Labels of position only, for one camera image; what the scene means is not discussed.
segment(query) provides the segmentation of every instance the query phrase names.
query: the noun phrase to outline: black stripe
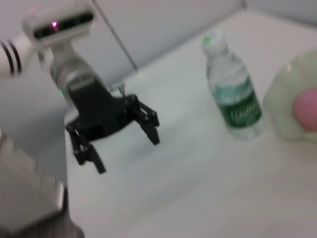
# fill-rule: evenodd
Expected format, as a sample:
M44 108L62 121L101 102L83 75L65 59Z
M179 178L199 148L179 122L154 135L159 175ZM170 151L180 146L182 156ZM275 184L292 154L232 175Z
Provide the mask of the black stripe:
M1 41L1 45L4 49L4 52L6 53L6 56L8 57L8 61L9 61L9 64L10 64L10 69L11 69L11 75L14 74L14 64L13 64L13 60L12 60L12 57L11 57L11 54L8 50L8 48L5 46L5 44Z
M20 60L20 56L19 56L19 53L18 51L16 50L16 47L15 45L13 44L12 41L8 41L12 50L13 50L13 53L14 53L14 56L15 56L15 59L16 59L16 63L18 65L18 72L21 73L22 72L22 65L21 65L21 60Z

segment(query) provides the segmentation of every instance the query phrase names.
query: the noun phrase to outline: white tabletop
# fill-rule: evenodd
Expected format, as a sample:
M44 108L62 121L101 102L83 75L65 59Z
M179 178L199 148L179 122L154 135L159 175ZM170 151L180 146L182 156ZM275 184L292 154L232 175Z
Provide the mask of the white tabletop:
M251 11L215 29L261 101L282 66L317 47L317 30ZM99 175L77 164L66 133L70 217L87 238L316 238L316 146L284 141L270 123L253 141L234 139L207 87L203 35L127 81L158 112L159 145L137 123L94 142Z

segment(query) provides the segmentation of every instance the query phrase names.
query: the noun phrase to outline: pink object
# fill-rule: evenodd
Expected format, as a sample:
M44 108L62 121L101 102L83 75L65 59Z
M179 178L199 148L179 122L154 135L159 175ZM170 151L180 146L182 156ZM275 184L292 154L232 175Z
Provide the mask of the pink object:
M293 114L305 129L317 131L317 88L308 89L295 99Z

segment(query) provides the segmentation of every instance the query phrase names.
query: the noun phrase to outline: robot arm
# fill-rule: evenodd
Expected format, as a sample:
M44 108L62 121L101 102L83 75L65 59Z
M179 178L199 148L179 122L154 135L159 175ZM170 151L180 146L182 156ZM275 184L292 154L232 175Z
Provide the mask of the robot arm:
M36 51L51 49L51 76L65 100L79 116L68 125L73 153L80 165L93 162L100 174L106 170L91 141L107 137L136 121L156 145L157 113L136 95L113 97L97 73L78 55L71 40L89 33L94 9L82 1L67 2L33 12L23 20L24 34L0 47L0 78L15 76L27 67Z

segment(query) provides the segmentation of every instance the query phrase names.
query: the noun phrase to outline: bottle cap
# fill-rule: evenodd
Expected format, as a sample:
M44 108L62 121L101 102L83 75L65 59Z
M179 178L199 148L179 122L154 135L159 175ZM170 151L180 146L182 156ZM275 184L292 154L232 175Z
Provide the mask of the bottle cap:
M211 33L203 40L203 51L207 56L220 53L228 47L228 44L221 33Z

